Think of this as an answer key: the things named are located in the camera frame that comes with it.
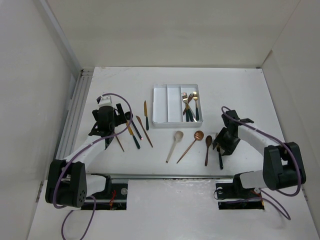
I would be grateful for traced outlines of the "dark wooden spoon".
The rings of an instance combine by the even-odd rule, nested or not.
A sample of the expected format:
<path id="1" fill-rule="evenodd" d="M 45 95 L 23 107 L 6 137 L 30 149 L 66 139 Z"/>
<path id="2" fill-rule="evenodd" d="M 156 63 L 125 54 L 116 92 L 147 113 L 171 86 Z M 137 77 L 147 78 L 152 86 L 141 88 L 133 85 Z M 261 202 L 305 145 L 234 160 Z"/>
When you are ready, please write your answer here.
<path id="1" fill-rule="evenodd" d="M 213 138 L 211 135 L 208 135 L 205 139 L 205 144 L 206 144 L 206 156 L 205 156 L 205 162 L 204 166 L 206 167 L 208 165 L 208 160 L 209 160 L 209 148 L 212 145 Z"/>

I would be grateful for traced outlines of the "rose gold fork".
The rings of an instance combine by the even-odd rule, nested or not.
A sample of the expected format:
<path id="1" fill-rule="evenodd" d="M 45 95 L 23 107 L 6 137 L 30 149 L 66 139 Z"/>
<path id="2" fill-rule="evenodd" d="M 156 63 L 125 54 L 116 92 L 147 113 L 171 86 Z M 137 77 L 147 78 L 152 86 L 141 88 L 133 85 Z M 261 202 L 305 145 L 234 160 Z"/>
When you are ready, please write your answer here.
<path id="1" fill-rule="evenodd" d="M 123 148 L 123 146 L 122 146 L 122 144 L 121 144 L 121 142 L 120 142 L 120 140 L 119 140 L 118 136 L 115 136 L 115 139 L 116 139 L 116 141 L 118 142 L 118 144 L 119 144 L 119 146 L 120 146 L 121 150 L 122 150 L 123 152 L 125 152 L 125 150 L 124 150 L 124 148 Z"/>

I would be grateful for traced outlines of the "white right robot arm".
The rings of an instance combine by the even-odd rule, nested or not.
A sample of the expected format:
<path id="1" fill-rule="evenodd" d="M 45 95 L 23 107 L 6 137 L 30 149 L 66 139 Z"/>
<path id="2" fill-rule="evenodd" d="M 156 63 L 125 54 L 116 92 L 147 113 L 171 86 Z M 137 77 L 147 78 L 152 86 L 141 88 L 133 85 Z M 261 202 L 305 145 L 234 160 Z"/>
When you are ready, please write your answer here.
<path id="1" fill-rule="evenodd" d="M 306 172 L 300 147 L 295 142 L 283 142 L 262 130 L 249 118 L 239 118 L 235 110 L 222 106 L 224 127 L 213 141 L 220 155 L 230 156 L 240 141 L 252 146 L 262 156 L 262 169 L 235 174 L 231 182 L 218 182 L 219 199 L 249 199 L 263 189 L 295 197 L 306 182 Z"/>

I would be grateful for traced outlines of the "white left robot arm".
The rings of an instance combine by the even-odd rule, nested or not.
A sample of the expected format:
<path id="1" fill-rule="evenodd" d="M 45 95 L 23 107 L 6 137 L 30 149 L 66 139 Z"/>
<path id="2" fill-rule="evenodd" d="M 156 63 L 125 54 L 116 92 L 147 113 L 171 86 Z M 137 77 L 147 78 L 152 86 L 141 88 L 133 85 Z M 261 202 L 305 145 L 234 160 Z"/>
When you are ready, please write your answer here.
<path id="1" fill-rule="evenodd" d="M 107 103 L 92 111 L 95 119 L 86 141 L 64 159 L 55 159 L 49 166 L 45 191 L 45 201 L 57 209 L 65 207 L 81 208 L 86 199 L 95 200 L 111 195 L 109 177 L 87 173 L 86 168 L 116 136 L 115 127 L 126 124 L 127 119 L 120 103 L 113 107 Z"/>

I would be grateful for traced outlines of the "black spoon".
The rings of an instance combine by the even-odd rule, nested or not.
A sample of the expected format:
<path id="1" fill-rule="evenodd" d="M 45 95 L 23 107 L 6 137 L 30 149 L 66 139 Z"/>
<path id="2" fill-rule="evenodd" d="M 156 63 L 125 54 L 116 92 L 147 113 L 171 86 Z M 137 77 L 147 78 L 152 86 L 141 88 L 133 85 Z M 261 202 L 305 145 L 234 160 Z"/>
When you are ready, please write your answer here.
<path id="1" fill-rule="evenodd" d="M 137 126 L 136 126 L 135 123 L 134 123 L 134 119 L 133 119 L 134 116 L 133 116 L 133 114 L 131 114 L 130 111 L 127 111 L 124 115 L 125 115 L 125 117 L 126 117 L 126 119 L 127 119 L 128 121 L 131 119 L 132 126 L 133 126 L 135 132 L 137 133 L 137 136 L 139 137 L 140 140 L 143 140 L 143 137 L 141 136 L 141 134 L 140 134 Z"/>

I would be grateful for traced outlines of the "rose gold spoon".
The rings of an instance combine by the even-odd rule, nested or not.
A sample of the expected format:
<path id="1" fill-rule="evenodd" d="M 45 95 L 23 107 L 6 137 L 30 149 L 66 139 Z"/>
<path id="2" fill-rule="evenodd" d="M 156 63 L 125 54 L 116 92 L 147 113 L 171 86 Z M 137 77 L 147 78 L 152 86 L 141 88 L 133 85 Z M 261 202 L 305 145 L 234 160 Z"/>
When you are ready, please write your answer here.
<path id="1" fill-rule="evenodd" d="M 192 146 L 195 144 L 195 142 L 201 141 L 204 138 L 204 133 L 201 130 L 198 130 L 193 135 L 193 142 L 189 145 L 189 147 L 184 151 L 184 153 L 181 155 L 181 157 L 178 159 L 176 164 L 178 164 L 183 157 L 187 154 L 187 152 L 192 148 Z"/>

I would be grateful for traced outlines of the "rose gold knife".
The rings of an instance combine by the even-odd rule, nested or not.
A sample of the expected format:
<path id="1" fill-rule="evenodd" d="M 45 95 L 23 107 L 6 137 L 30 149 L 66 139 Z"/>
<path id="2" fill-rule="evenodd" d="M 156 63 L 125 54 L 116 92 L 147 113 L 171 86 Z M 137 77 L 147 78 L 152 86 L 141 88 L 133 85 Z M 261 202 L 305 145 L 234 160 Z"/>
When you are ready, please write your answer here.
<path id="1" fill-rule="evenodd" d="M 135 117 L 136 117 L 136 119 L 138 120 L 138 122 L 139 122 L 139 124 L 140 124 L 140 126 L 141 126 L 141 128 L 142 128 L 142 130 L 143 130 L 143 132 L 144 132 L 144 135 L 146 136 L 146 138 L 147 138 L 150 146 L 153 148 L 154 146 L 153 146 L 153 144 L 152 144 L 152 142 L 151 142 L 151 139 L 150 139 L 150 137 L 148 136 L 148 134 L 147 134 L 147 132 L 146 132 L 144 126 L 143 126 L 143 123 L 142 123 L 141 118 L 140 118 L 138 115 L 136 115 Z"/>

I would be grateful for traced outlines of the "light wooden spoon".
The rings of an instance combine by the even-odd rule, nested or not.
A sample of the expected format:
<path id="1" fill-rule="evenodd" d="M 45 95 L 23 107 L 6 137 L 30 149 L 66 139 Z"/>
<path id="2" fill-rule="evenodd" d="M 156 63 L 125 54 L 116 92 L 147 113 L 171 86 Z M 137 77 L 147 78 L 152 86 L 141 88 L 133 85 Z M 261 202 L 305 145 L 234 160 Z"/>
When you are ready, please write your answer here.
<path id="1" fill-rule="evenodd" d="M 171 156 L 172 156 L 172 154 L 174 152 L 174 149 L 175 149 L 177 143 L 181 142 L 183 136 L 184 136 L 184 133 L 182 131 L 178 130 L 178 131 L 175 132 L 175 134 L 173 136 L 174 141 L 173 141 L 173 144 L 172 144 L 172 146 L 170 148 L 168 156 L 166 158 L 166 161 L 165 161 L 166 163 L 168 163 L 170 161 L 170 158 L 171 158 Z"/>

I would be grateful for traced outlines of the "white three-compartment tray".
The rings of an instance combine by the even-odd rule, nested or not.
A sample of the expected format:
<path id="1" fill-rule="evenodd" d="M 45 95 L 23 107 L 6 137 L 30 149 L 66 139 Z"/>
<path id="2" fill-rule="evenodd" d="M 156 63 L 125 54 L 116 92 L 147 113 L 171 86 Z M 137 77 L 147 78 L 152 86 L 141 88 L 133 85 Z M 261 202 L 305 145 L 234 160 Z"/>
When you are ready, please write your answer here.
<path id="1" fill-rule="evenodd" d="M 153 86 L 153 105 L 152 105 L 152 123 L 156 128 L 199 128 L 204 119 L 201 109 L 201 101 L 198 99 L 199 121 L 187 122 L 185 114 L 185 104 L 182 100 L 182 93 L 186 92 L 188 96 L 193 92 L 200 93 L 197 84 L 163 84 Z M 193 99 L 189 106 L 196 115 L 196 105 Z"/>

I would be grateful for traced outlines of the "aluminium rail left side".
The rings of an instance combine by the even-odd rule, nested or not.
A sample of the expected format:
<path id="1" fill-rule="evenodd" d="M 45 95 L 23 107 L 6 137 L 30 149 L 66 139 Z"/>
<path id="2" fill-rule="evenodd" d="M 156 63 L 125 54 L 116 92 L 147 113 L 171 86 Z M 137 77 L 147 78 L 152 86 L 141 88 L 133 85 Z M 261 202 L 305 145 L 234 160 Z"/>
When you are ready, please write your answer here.
<path id="1" fill-rule="evenodd" d="M 70 80 L 69 96 L 54 153 L 55 159 L 69 155 L 75 147 L 93 73 L 92 68 L 85 68 L 80 71 L 77 79 L 72 77 Z"/>

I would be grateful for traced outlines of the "aluminium rail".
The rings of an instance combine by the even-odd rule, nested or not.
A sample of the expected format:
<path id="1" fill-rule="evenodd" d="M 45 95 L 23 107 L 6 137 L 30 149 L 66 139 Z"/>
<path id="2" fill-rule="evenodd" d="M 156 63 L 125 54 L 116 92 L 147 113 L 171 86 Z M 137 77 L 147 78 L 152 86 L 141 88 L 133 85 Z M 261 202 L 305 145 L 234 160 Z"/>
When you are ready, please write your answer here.
<path id="1" fill-rule="evenodd" d="M 163 180 L 163 179 L 233 179 L 234 175 L 185 175 L 185 174 L 133 174 L 133 173 L 86 173 L 89 176 L 110 177 L 111 179 Z"/>
<path id="2" fill-rule="evenodd" d="M 55 159 L 69 155 L 75 147 L 93 73 L 92 68 L 85 68 L 80 71 L 77 79 L 72 77 L 70 80 L 69 96 L 54 153 Z"/>

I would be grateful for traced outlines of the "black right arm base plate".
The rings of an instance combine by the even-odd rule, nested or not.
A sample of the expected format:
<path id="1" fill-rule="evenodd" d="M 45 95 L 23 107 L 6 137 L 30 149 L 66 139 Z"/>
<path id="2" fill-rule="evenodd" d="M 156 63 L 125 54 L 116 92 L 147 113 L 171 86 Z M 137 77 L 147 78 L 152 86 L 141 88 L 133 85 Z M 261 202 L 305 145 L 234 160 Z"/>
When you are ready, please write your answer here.
<path id="1" fill-rule="evenodd" d="M 232 182 L 215 182 L 219 210 L 264 210 L 262 195 L 253 188 L 237 188 Z"/>

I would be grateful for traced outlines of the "aluminium rail front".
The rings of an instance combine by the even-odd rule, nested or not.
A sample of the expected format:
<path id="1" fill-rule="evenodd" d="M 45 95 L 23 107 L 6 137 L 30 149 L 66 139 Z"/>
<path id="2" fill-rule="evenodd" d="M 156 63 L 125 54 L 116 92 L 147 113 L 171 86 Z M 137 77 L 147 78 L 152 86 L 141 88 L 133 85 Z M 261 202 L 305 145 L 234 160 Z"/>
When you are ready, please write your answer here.
<path id="1" fill-rule="evenodd" d="M 185 175 L 185 174 L 133 174 L 133 173 L 86 173 L 89 176 L 110 177 L 111 179 L 163 180 L 163 179 L 233 179 L 234 175 Z"/>

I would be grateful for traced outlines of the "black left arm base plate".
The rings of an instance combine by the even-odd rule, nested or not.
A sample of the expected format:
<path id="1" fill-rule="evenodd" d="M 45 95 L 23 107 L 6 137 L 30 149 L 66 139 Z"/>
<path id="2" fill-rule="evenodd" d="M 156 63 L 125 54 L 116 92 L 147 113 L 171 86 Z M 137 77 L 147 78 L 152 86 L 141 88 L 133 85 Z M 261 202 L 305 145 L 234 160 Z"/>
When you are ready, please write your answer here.
<path id="1" fill-rule="evenodd" d="M 96 210 L 117 211 L 127 209 L 128 180 L 108 176 L 104 190 L 92 194 Z"/>

